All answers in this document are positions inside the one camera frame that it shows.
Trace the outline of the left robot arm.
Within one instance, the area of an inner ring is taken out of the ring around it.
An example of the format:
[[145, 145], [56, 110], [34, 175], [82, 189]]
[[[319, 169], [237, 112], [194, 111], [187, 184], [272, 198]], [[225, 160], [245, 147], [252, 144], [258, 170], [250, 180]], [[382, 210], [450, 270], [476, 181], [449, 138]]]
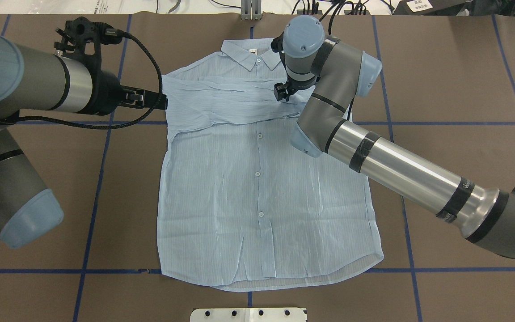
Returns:
[[[65, 213], [17, 139], [20, 123], [44, 122], [97, 131], [133, 126], [167, 100], [159, 64], [127, 31], [61, 31], [55, 54], [0, 35], [0, 243], [20, 249], [59, 226]], [[153, 92], [122, 86], [101, 68], [103, 44], [133, 41], [157, 75]]]

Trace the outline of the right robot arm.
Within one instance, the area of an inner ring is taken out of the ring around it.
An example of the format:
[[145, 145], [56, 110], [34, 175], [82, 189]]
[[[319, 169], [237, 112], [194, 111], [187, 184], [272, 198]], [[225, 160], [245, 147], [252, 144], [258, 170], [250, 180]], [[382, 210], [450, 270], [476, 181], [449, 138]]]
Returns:
[[314, 16], [296, 16], [270, 47], [279, 53], [287, 81], [276, 100], [299, 90], [313, 93], [291, 132], [299, 151], [325, 153], [459, 228], [470, 243], [515, 259], [515, 187], [483, 188], [346, 119], [356, 97], [372, 89], [380, 60], [328, 35]]

